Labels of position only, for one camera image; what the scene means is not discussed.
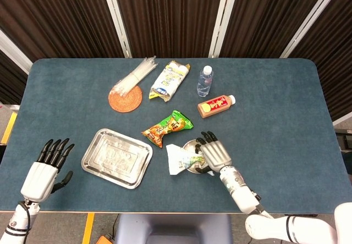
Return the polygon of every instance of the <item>table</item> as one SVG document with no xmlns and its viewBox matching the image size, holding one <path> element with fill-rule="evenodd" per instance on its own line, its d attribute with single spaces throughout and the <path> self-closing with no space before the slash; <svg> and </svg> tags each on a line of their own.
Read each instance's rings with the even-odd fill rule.
<svg viewBox="0 0 352 244">
<path fill-rule="evenodd" d="M 212 130 L 223 142 L 247 184 L 271 213 L 331 213 L 352 201 L 331 119 L 313 62 L 306 59 L 177 59 L 191 64 L 189 75 L 167 103 L 148 92 L 171 59 L 139 84 L 141 106 L 127 114 L 112 110 L 112 86 L 141 59 L 41 59 L 31 69 L 8 148 L 0 165 L 0 210 L 14 210 L 20 189 L 44 143 L 70 137 L 76 146 L 57 180 L 71 182 L 41 205 L 42 210 L 82 212 L 237 213 L 218 177 L 184 171 L 168 173 L 165 145 L 182 146 Z M 211 65 L 207 99 L 234 95 L 228 111 L 202 119 L 196 105 L 200 69 Z M 108 128 L 150 143 L 140 132 L 180 110 L 192 130 L 166 135 L 142 183 L 128 190 L 82 170 L 81 159 L 94 134 Z"/>
</svg>

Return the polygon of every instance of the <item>bundle of straws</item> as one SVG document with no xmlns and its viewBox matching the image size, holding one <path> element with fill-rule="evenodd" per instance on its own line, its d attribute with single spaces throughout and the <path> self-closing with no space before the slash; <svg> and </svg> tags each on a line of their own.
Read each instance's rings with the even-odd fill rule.
<svg viewBox="0 0 352 244">
<path fill-rule="evenodd" d="M 156 56 L 144 58 L 144 60 L 124 79 L 121 79 L 111 89 L 122 97 L 125 97 L 147 74 L 149 74 L 158 64 L 155 63 Z"/>
</svg>

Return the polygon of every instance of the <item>plastic bottle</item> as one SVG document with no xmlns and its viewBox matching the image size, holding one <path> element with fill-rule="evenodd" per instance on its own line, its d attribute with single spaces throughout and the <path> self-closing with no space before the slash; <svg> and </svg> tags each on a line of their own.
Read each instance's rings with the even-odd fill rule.
<svg viewBox="0 0 352 244">
<path fill-rule="evenodd" d="M 211 82 L 213 80 L 213 69 L 206 65 L 201 71 L 198 78 L 197 93 L 200 97 L 205 97 L 209 94 Z"/>
<path fill-rule="evenodd" d="M 236 99 L 233 95 L 222 95 L 198 104 L 197 108 L 201 117 L 206 118 L 229 109 L 234 103 Z"/>
</svg>

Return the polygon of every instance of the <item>bottle label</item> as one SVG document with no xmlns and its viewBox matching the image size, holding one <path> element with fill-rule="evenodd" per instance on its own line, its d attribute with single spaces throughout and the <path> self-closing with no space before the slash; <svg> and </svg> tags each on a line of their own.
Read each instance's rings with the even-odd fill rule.
<svg viewBox="0 0 352 244">
<path fill-rule="evenodd" d="M 205 113 L 216 110 L 218 108 L 226 106 L 228 103 L 224 97 L 212 99 L 201 105 Z"/>
</svg>

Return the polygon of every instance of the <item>gray chair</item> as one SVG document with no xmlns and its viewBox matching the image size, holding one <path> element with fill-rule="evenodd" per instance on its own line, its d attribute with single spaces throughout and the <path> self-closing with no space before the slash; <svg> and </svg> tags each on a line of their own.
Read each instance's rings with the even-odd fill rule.
<svg viewBox="0 0 352 244">
<path fill-rule="evenodd" d="M 115 244 L 232 244 L 227 214 L 121 214 Z"/>
</svg>

